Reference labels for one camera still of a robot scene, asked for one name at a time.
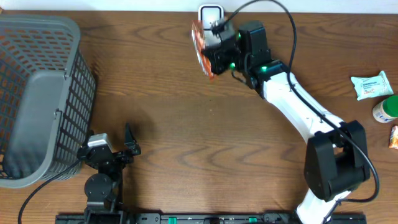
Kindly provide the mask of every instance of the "white wall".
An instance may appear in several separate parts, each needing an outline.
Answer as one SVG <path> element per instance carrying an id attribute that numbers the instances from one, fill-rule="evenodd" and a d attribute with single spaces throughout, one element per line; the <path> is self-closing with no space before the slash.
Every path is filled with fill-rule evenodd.
<path id="1" fill-rule="evenodd" d="M 102 10 L 102 11 L 197 11 L 201 4 L 222 5 L 227 12 L 248 0 L 0 0 L 3 9 L 17 10 Z M 392 13 L 398 14 L 398 0 L 280 0 L 290 12 Z M 274 3 L 257 2 L 250 12 L 281 12 Z"/>

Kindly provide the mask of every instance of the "green lid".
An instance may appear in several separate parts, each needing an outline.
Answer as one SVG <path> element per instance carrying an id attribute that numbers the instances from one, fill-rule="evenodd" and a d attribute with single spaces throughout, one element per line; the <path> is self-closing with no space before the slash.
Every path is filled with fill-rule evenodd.
<path id="1" fill-rule="evenodd" d="M 390 96 L 384 100 L 383 110 L 389 116 L 398 118 L 398 96 Z"/>

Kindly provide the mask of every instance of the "wooden table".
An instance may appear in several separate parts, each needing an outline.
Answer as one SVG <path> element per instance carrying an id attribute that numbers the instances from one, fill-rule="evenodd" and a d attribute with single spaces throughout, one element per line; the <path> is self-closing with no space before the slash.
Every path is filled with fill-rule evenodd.
<path id="1" fill-rule="evenodd" d="M 81 51 L 99 84 L 92 129 L 123 149 L 124 124 L 133 124 L 142 155 L 124 170 L 124 202 L 135 211 L 263 212 L 293 210 L 308 187 L 306 145 L 284 115 L 225 73 L 204 77 L 193 49 L 194 12 L 24 12 L 67 16 L 81 29 Z M 275 58 L 288 61 L 292 28 L 285 14 L 240 14 L 262 21 Z M 392 124 L 372 117 L 383 98 L 356 100 L 351 76 L 385 70 L 398 89 L 398 16 L 294 14 L 298 30 L 293 72 L 325 108 L 367 133 L 380 195 L 338 211 L 364 212 L 369 223 L 398 219 L 398 152 L 388 149 Z M 28 204 L 24 223 L 53 223 L 81 213 L 83 186 L 96 173 L 54 182 Z M 39 185 L 0 190 L 0 223 L 16 223 L 25 198 Z M 373 180 L 350 197 L 372 194 Z"/>

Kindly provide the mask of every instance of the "basket bottom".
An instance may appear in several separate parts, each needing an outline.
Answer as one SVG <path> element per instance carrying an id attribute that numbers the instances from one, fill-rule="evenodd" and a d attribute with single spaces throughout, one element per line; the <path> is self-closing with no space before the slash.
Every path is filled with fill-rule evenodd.
<path id="1" fill-rule="evenodd" d="M 49 139 L 64 81 L 63 72 L 39 71 L 27 82 L 3 160 L 10 178 L 31 175 L 43 163 L 47 150 L 54 150 Z"/>

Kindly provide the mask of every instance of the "gray plastic basket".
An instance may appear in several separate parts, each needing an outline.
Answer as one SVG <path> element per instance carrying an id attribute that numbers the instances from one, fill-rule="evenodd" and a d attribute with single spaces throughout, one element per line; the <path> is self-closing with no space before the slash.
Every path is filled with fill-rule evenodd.
<path id="1" fill-rule="evenodd" d="M 79 41 L 64 17 L 0 16 L 0 187 L 47 180 L 76 161 L 96 90 Z"/>

